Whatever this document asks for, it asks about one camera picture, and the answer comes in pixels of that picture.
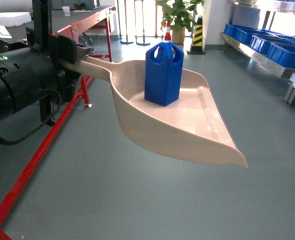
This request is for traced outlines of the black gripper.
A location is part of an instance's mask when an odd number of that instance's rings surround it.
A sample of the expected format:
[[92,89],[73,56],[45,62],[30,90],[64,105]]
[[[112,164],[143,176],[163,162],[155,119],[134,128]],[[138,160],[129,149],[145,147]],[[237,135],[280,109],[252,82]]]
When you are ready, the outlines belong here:
[[[35,48],[34,27],[26,27],[27,43]],[[70,66],[80,63],[84,58],[89,57],[94,52],[90,45],[77,43],[73,38],[51,32],[49,34],[49,58],[57,68],[56,87],[64,103],[70,102],[75,95],[75,84],[80,77],[78,70],[73,70]]]

